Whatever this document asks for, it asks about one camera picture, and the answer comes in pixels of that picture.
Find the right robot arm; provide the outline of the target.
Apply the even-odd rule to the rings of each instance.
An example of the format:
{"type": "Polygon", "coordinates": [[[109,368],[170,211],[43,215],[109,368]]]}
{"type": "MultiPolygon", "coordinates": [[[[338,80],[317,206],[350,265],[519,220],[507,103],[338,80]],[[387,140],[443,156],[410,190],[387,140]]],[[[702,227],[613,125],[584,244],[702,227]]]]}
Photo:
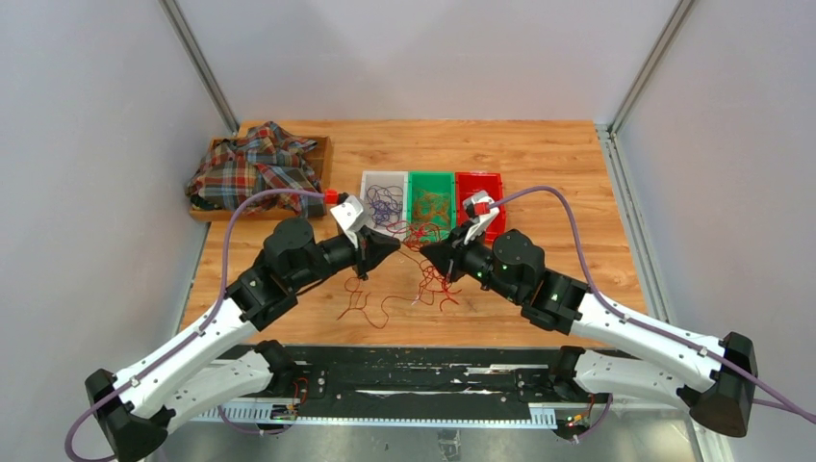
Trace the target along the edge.
{"type": "Polygon", "coordinates": [[[520,307],[546,331],[597,340],[625,353],[607,357],[565,347],[551,370],[552,392],[573,401],[583,393],[632,396],[688,411],[720,434],[747,435],[757,376],[752,341],[736,332],[723,338],[671,326],[633,311],[585,282],[545,266],[545,251],[511,230],[491,246],[466,242],[463,233],[421,247],[446,279],[467,275],[482,290],[520,307]]]}

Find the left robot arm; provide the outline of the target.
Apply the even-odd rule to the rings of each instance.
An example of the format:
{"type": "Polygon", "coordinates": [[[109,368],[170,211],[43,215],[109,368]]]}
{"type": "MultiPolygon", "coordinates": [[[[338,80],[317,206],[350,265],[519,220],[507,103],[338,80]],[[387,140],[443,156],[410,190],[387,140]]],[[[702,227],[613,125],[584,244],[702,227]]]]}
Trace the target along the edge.
{"type": "Polygon", "coordinates": [[[294,308],[299,293],[346,269],[366,278],[400,247],[399,239],[367,226],[317,242],[304,218],[278,223],[252,266],[198,320],[136,364],[86,379],[115,460],[143,459],[182,424],[232,398],[286,396],[296,365],[277,341],[261,342],[223,367],[210,365],[294,308]]]}

